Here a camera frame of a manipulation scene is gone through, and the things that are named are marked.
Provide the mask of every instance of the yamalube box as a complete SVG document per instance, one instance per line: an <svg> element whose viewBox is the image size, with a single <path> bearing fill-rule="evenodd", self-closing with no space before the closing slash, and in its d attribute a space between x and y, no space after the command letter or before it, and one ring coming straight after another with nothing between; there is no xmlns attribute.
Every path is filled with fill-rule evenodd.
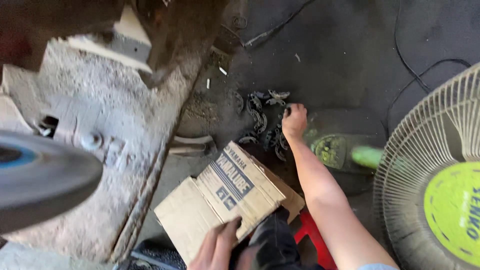
<svg viewBox="0 0 480 270"><path fill-rule="evenodd" d="M197 177L188 177L156 208L155 214L188 265L213 227L242 216L241 241L278 206L289 222L305 202L280 178L230 142Z"/></svg>

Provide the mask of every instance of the fan hub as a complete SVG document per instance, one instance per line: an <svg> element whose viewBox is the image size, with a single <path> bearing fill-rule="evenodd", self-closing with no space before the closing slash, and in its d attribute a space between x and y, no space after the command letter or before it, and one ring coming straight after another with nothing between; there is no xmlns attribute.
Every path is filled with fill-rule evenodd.
<svg viewBox="0 0 480 270"><path fill-rule="evenodd" d="M452 254L480 267L480 162L462 162L436 174L424 195L435 237Z"/></svg>

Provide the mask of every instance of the grinding wheel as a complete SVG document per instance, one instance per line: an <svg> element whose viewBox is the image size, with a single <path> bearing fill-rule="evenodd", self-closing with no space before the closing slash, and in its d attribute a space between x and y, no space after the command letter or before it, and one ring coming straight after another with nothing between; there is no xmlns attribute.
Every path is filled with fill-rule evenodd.
<svg viewBox="0 0 480 270"><path fill-rule="evenodd" d="M87 199L102 177L92 154L0 131L0 234L45 221Z"/></svg>

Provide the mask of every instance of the electric fan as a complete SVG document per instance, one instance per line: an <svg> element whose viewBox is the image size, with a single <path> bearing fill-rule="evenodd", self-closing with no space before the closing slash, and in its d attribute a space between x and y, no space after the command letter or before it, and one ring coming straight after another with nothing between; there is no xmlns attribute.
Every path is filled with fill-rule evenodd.
<svg viewBox="0 0 480 270"><path fill-rule="evenodd" d="M480 64L402 120L374 179L374 207L407 270L480 269Z"/></svg>

